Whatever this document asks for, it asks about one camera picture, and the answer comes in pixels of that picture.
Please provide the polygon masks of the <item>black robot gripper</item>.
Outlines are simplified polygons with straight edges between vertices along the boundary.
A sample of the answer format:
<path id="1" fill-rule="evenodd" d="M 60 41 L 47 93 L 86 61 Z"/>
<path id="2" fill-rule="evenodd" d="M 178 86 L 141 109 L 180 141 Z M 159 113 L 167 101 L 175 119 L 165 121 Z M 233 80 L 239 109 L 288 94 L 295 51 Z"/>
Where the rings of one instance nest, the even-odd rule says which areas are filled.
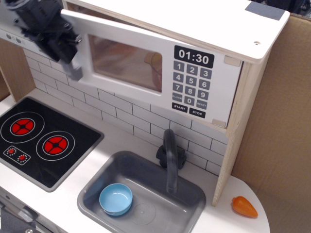
<path id="1" fill-rule="evenodd" d="M 61 16 L 62 4 L 57 0 L 6 0 L 6 9 L 16 13 L 15 25 L 38 42 L 40 49 L 55 61 L 69 64 L 82 39 L 71 23 Z"/>

